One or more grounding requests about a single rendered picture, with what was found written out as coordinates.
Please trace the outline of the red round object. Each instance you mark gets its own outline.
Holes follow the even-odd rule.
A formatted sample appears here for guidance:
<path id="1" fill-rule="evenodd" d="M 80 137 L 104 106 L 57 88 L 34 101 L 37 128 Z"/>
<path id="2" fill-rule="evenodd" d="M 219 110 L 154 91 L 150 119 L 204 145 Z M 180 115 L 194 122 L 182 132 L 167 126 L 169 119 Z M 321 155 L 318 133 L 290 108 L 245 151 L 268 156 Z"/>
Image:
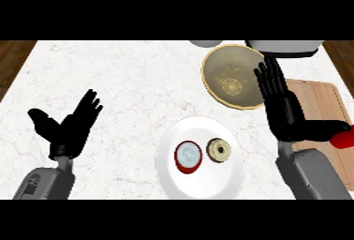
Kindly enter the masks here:
<path id="1" fill-rule="evenodd" d="M 338 133 L 331 139 L 331 144 L 340 148 L 346 149 L 354 146 L 354 125 L 350 127 L 350 130 Z"/>

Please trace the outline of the olive bowl with gold rim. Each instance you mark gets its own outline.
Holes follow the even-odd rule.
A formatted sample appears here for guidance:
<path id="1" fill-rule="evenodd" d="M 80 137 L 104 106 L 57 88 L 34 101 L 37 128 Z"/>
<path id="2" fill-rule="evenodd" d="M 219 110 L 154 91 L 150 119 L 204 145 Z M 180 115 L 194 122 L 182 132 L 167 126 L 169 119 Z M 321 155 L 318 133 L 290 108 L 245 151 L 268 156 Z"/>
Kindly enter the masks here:
<path id="1" fill-rule="evenodd" d="M 248 46 L 216 47 L 203 62 L 203 83 L 210 95 L 228 107 L 253 110 L 265 105 L 254 69 L 263 54 Z"/>

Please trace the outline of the white plate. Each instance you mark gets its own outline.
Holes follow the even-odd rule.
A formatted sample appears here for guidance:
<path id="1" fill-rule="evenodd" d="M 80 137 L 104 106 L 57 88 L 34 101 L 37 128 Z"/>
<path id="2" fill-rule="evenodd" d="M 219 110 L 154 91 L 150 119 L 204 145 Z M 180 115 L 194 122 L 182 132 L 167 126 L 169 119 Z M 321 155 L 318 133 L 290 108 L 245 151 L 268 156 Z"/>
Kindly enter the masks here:
<path id="1" fill-rule="evenodd" d="M 194 116 L 166 132 L 157 171 L 170 199 L 234 199 L 242 187 L 244 157 L 237 138 L 213 119 Z"/>

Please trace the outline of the pale wooden cutting board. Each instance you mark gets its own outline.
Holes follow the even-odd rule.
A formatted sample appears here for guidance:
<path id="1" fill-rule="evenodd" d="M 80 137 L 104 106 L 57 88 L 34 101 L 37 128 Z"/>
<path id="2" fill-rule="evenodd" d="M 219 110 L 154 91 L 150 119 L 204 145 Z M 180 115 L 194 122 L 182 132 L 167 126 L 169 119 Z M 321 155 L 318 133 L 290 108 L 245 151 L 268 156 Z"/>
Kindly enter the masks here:
<path id="1" fill-rule="evenodd" d="M 287 80 L 290 90 L 298 96 L 307 120 L 343 120 L 352 123 L 337 86 L 329 82 Z M 354 147 L 338 149 L 331 142 L 303 141 L 294 144 L 296 150 L 319 149 L 328 156 L 343 183 L 354 191 Z"/>

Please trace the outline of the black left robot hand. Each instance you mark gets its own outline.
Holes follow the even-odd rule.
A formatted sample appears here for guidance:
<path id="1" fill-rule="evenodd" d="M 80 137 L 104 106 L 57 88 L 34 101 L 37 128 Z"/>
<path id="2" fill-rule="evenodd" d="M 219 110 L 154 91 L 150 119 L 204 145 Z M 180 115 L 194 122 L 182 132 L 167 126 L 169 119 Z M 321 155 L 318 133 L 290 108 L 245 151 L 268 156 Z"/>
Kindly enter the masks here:
<path id="1" fill-rule="evenodd" d="M 101 110 L 101 99 L 93 89 L 86 92 L 74 112 L 61 123 L 40 109 L 29 110 L 34 131 L 51 143 L 51 160 L 79 157 Z"/>

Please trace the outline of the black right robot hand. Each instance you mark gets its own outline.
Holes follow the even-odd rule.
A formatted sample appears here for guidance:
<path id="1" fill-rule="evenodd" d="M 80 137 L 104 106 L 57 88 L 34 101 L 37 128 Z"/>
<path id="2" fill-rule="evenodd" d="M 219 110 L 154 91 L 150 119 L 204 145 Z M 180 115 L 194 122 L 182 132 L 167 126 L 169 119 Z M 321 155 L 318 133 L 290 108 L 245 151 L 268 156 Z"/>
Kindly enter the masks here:
<path id="1" fill-rule="evenodd" d="M 275 57 L 266 56 L 254 69 L 265 99 L 270 130 L 282 142 L 328 142 L 352 126 L 343 120 L 307 120 L 297 94 L 290 90 Z"/>

